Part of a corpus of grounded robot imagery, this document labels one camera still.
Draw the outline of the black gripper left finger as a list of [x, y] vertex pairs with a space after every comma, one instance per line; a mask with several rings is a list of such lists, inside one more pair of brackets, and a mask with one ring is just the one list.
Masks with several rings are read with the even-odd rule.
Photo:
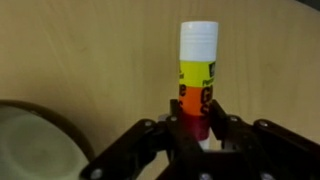
[[197, 157], [203, 150], [184, 129], [181, 115], [172, 99], [163, 120], [139, 120], [81, 171], [80, 180], [136, 180], [162, 151], [169, 164], [156, 180], [199, 180]]

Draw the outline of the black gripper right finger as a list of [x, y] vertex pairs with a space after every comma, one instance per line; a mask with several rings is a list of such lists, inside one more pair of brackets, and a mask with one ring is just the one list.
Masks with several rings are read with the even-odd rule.
[[252, 124], [213, 100], [211, 129], [223, 150], [241, 154], [256, 180], [320, 180], [320, 145], [267, 119]]

